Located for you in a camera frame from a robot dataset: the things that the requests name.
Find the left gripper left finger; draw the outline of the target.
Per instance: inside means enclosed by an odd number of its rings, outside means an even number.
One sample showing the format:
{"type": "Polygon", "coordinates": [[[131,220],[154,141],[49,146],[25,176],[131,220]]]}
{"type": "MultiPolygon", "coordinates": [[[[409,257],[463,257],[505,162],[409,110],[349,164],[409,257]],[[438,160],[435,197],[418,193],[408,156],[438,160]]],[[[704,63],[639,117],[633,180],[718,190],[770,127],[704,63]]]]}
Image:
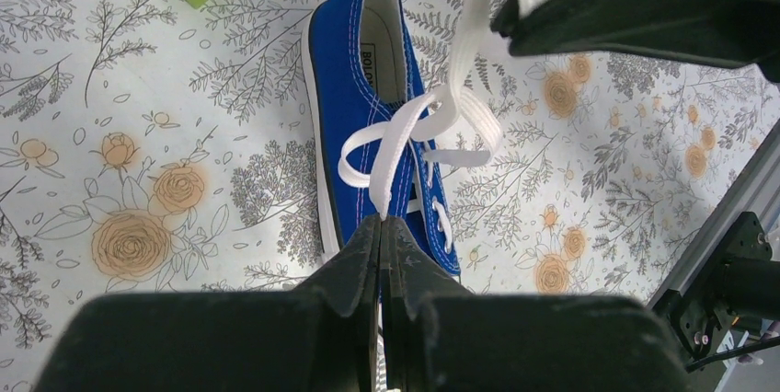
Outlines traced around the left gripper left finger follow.
{"type": "Polygon", "coordinates": [[[287,291],[107,294],[67,326],[39,391],[372,391],[381,220],[287,291]]]}

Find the blue sneaker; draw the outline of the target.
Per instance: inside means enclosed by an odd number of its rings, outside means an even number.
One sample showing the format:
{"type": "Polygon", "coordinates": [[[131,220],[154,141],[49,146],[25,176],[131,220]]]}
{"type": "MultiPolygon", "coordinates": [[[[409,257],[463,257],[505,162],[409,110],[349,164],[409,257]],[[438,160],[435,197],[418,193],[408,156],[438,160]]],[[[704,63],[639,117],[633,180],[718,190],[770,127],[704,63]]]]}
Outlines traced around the blue sneaker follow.
{"type": "MultiPolygon", "coordinates": [[[[548,0],[513,0],[526,17],[548,0]]],[[[302,37],[315,135],[322,257],[371,215],[407,223],[422,251],[460,273],[441,166],[481,167],[499,121],[466,78],[488,31],[490,0],[465,0],[442,84],[422,85],[402,0],[325,0],[302,37]]]]}

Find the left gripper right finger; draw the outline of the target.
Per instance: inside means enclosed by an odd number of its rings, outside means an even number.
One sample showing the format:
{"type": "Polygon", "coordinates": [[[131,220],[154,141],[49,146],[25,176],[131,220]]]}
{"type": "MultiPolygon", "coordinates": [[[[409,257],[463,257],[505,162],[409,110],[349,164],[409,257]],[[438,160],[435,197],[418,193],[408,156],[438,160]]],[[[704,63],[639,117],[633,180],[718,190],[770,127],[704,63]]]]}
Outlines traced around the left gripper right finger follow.
{"type": "Polygon", "coordinates": [[[386,381],[401,391],[687,391],[664,323],[610,295],[473,294],[382,221],[386,381]]]}

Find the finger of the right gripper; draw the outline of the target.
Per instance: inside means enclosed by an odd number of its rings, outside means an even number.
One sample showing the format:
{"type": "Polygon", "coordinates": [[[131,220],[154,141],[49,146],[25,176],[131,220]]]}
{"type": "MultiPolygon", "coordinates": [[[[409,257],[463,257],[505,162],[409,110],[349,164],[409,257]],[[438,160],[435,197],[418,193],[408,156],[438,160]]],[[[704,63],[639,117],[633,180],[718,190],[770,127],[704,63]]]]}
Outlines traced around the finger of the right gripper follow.
{"type": "Polygon", "coordinates": [[[779,0],[547,0],[527,17],[507,0],[490,27],[514,57],[620,52],[779,78],[779,0]]]}

